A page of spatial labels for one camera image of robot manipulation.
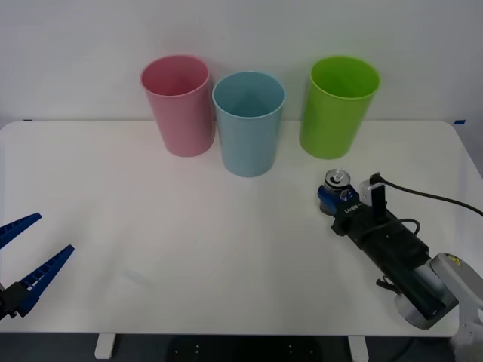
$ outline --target floor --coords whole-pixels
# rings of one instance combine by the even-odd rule
[[[347,340],[343,337],[279,337],[278,339],[277,341],[273,338],[259,337],[255,341],[252,337],[240,343],[236,337],[229,336],[120,335],[117,337],[111,361],[351,361]],[[96,342],[97,335],[94,334],[0,334],[0,360],[5,362],[94,362],[96,361],[94,358]],[[454,361],[447,339],[410,341],[409,338],[369,337],[366,338],[366,343],[370,362]],[[393,358],[408,345],[407,351],[394,360]]]

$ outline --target white table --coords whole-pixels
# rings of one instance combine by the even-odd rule
[[[67,244],[70,260],[26,318],[2,332],[452,336],[404,321],[381,273],[318,210],[325,171],[389,181],[483,208],[483,180],[452,126],[365,121],[349,154],[323,161],[283,123],[277,160],[245,179],[203,155],[165,150],[150,121],[17,122],[0,132],[0,221],[43,219],[2,250],[7,286]],[[432,256],[483,275],[483,220],[391,188],[388,208],[418,219]]]

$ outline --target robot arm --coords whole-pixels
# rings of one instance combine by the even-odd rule
[[[379,174],[373,175],[357,193],[346,171],[330,170],[318,198],[322,212],[334,217],[331,228],[339,236],[349,236],[391,280],[391,284],[378,280],[377,285],[396,292],[399,314],[415,327],[429,329],[459,303],[460,329],[452,339],[457,360],[483,357],[483,323],[478,314],[483,309],[483,279],[456,256],[440,253],[431,259],[429,248],[417,237],[418,221],[398,219],[387,210],[386,185],[381,180]],[[406,228],[405,222],[415,223],[416,231]]]

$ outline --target black cable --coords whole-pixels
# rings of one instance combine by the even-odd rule
[[[390,359],[389,359],[387,362],[398,362],[398,361],[401,359],[401,357],[402,357],[402,356],[403,356],[403,355],[404,355],[404,354],[405,354],[407,351],[409,351],[409,348],[411,348],[411,347],[412,347],[412,345],[413,345],[413,343],[414,343],[414,341],[415,341],[415,340],[416,340],[416,339],[415,339],[414,337],[411,337],[411,338],[409,339],[408,343],[406,343],[406,345],[404,346],[404,348],[403,348],[403,349],[402,349],[400,352],[398,352],[396,355],[394,355],[393,357],[391,357],[391,358],[390,358]]]
[[[462,207],[465,207],[466,209],[469,209],[471,211],[476,212],[480,216],[483,216],[483,211],[478,210],[476,207],[473,207],[471,205],[465,204],[464,202],[453,200],[452,198],[445,198],[443,196],[437,196],[437,195],[427,194],[425,192],[407,189],[405,187],[396,185],[395,183],[390,183],[389,181],[385,181],[385,179],[383,179],[378,173],[375,174],[375,175],[372,175],[371,179],[375,180],[376,182],[378,181],[380,183],[385,183],[386,185],[391,186],[395,189],[398,189],[398,190],[401,190],[401,191],[404,191],[404,192],[409,192],[410,194],[424,196],[425,198],[434,198],[435,200],[446,201],[446,202],[449,202],[450,204],[462,206]]]
[[[420,232],[420,230],[421,230],[421,224],[420,224],[419,221],[417,221],[415,219],[394,219],[394,220],[385,222],[384,224],[380,224],[380,225],[374,226],[373,228],[370,228],[366,232],[363,232],[362,235],[359,237],[359,240],[360,241],[363,240],[366,236],[368,236],[369,234],[372,234],[373,232],[375,232],[377,230],[385,229],[388,226],[402,224],[403,222],[412,222],[413,224],[416,225],[416,230],[414,230],[414,234],[415,235],[417,235],[417,233]]]

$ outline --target white wall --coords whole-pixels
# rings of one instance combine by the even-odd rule
[[[215,81],[278,76],[299,118],[319,57],[383,78],[369,118],[483,118],[481,0],[0,0],[0,118],[149,118],[156,57],[203,57]]]

